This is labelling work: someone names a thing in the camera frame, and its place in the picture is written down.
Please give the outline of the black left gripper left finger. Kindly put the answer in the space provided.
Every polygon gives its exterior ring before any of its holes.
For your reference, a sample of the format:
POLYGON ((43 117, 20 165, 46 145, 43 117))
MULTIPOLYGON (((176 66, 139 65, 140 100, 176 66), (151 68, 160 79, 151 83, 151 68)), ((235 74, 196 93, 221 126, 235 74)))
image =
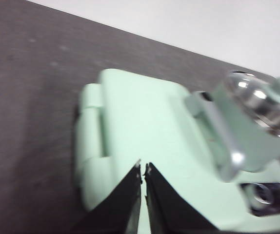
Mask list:
POLYGON ((141 204, 140 161, 119 175, 109 159, 85 161, 79 179, 86 214, 71 228, 73 234, 135 234, 141 204))

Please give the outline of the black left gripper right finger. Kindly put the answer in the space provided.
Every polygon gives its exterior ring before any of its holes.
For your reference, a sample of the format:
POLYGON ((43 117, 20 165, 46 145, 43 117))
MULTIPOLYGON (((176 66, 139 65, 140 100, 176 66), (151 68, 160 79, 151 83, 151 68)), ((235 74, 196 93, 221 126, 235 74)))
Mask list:
POLYGON ((145 169, 146 202, 153 234, 216 234, 218 228, 185 201, 153 163, 145 169))

